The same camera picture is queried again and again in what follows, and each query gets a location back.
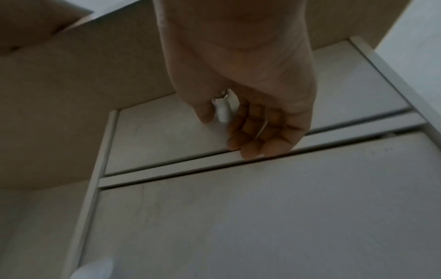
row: hand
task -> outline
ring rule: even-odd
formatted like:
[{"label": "hand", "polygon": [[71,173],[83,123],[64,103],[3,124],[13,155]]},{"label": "hand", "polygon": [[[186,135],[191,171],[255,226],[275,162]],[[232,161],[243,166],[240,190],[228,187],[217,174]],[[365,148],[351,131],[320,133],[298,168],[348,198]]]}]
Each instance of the hand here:
[{"label": "hand", "polygon": [[[311,126],[316,79],[303,0],[156,0],[167,70],[180,98],[210,122],[227,88],[240,106],[227,147],[280,155]],[[268,123],[263,131],[265,119]]]}]

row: drawer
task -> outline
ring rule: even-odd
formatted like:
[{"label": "drawer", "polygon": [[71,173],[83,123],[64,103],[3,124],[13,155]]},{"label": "drawer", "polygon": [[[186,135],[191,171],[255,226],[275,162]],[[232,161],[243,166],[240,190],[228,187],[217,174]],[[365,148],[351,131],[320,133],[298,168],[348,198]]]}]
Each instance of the drawer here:
[{"label": "drawer", "polygon": [[[409,108],[408,103],[347,41],[314,51],[318,94],[311,132]],[[230,96],[233,109],[237,98]],[[106,175],[227,152],[226,124],[201,124],[171,95],[124,109],[113,138]]]},{"label": "drawer", "polygon": [[440,278],[423,133],[99,193],[82,263],[115,278]]}]

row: drawer front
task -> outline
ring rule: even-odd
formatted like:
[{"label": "drawer front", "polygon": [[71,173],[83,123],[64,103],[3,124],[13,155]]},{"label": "drawer front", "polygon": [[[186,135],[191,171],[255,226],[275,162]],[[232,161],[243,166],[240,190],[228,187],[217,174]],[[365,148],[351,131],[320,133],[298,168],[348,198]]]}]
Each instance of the drawer front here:
[{"label": "drawer front", "polygon": [[440,278],[422,133],[100,192],[82,264],[116,278]]},{"label": "drawer front", "polygon": [[[312,132],[409,107],[349,42],[314,51],[319,89]],[[235,110],[237,98],[230,97]],[[227,152],[226,125],[199,123],[176,95],[120,112],[106,174],[117,174]]]}]

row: white drawer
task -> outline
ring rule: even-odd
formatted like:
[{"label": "white drawer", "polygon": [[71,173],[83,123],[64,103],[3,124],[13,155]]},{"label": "white drawer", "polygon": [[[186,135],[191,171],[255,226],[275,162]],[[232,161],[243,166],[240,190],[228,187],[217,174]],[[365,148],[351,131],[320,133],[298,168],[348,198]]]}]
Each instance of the white drawer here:
[{"label": "white drawer", "polygon": [[441,278],[423,133],[103,190],[82,264],[115,278]]},{"label": "white drawer", "polygon": [[[347,41],[314,51],[319,90],[312,132],[405,110],[408,103]],[[237,108],[237,99],[230,99]],[[201,124],[176,95],[119,114],[106,175],[227,152],[226,125]]]}]

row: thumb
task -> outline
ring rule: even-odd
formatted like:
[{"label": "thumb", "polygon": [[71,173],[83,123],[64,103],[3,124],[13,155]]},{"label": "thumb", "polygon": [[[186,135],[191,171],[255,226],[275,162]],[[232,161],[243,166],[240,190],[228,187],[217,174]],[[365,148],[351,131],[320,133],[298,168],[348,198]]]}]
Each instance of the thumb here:
[{"label": "thumb", "polygon": [[211,101],[192,105],[192,107],[202,123],[210,123],[216,113],[215,107]]}]

